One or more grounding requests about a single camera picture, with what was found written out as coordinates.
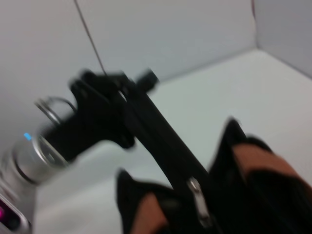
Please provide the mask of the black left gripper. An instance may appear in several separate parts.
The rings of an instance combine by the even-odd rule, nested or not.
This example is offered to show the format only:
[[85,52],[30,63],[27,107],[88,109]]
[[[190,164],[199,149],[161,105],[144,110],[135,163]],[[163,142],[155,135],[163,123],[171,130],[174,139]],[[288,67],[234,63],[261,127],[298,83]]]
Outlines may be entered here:
[[70,85],[77,111],[56,127],[43,131],[43,138],[66,160],[76,157],[103,140],[124,149],[133,147],[134,136],[123,123],[123,98],[119,90],[135,85],[143,92],[152,90],[159,79],[147,70],[137,80],[124,72],[109,74],[86,71]]

